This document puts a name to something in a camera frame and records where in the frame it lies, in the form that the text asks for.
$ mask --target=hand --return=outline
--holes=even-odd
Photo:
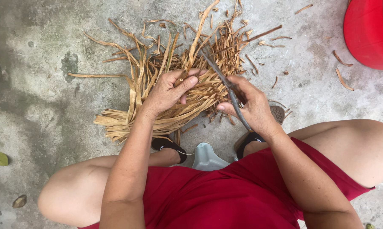
[[[237,86],[242,96],[245,96],[247,103],[241,109],[241,113],[256,133],[268,141],[267,138],[272,138],[277,133],[283,132],[282,127],[275,121],[270,112],[264,92],[252,85],[244,77],[231,75],[227,79]],[[220,103],[217,109],[238,118],[231,103]]]
[[[192,68],[189,71],[189,77],[183,80],[179,86],[174,87],[174,83],[180,77],[182,69],[169,73],[164,73],[159,76],[158,81],[151,93],[142,104],[142,110],[155,119],[161,112],[171,108],[177,101],[182,104],[186,104],[186,91],[194,87],[198,79],[195,75],[199,72],[199,69]]]

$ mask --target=white string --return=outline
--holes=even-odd
[[[130,22],[130,21],[128,21],[126,18],[124,18],[124,17],[121,17],[121,18],[123,18],[123,19],[125,19],[127,22],[129,22],[129,24],[131,25],[131,28],[132,28],[132,34],[134,34],[134,28],[132,27],[132,23]]]
[[[179,152],[179,153],[181,153],[181,154],[184,154],[184,155],[193,155],[193,154],[194,154],[194,153],[192,153],[192,154],[185,154],[185,153],[180,152],[180,151],[177,151],[177,152]]]
[[[215,133],[214,136],[215,136],[216,134],[217,134],[217,133]],[[207,144],[210,143],[210,142],[213,140],[214,136],[211,138],[211,140],[210,140],[209,142],[207,142]]]

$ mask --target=scissors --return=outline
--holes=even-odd
[[[246,104],[246,100],[245,98],[241,95],[240,91],[237,89],[237,87],[235,86],[235,84],[231,83],[229,80],[227,80],[225,78],[225,75],[221,72],[221,70],[219,69],[218,65],[215,63],[214,59],[212,58],[211,55],[208,55],[206,53],[203,52],[203,50],[201,51],[203,53],[203,56],[204,58],[207,60],[207,62],[209,63],[209,65],[214,69],[214,71],[218,74],[218,76],[220,77],[222,83],[225,85],[225,87],[227,88],[227,91],[228,91],[228,95],[231,99],[231,102],[233,104],[233,107],[235,109],[235,112],[237,113],[237,116],[239,117],[240,121],[242,122],[242,124],[245,126],[245,128],[249,131],[249,132],[254,132],[252,130],[252,128],[249,126],[248,122],[246,122],[244,116],[242,115],[241,113],[241,110],[240,108],[242,108],[242,105],[245,105]]]

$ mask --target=red clothing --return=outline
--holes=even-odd
[[[293,142],[352,200],[366,189],[320,152]],[[143,195],[147,229],[299,228],[303,213],[292,199],[270,148],[224,169],[149,167]],[[98,223],[85,227],[98,229]]]

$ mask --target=gray plastic stool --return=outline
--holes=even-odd
[[[193,169],[213,171],[222,169],[229,164],[214,153],[213,147],[210,144],[202,142],[194,150]]]

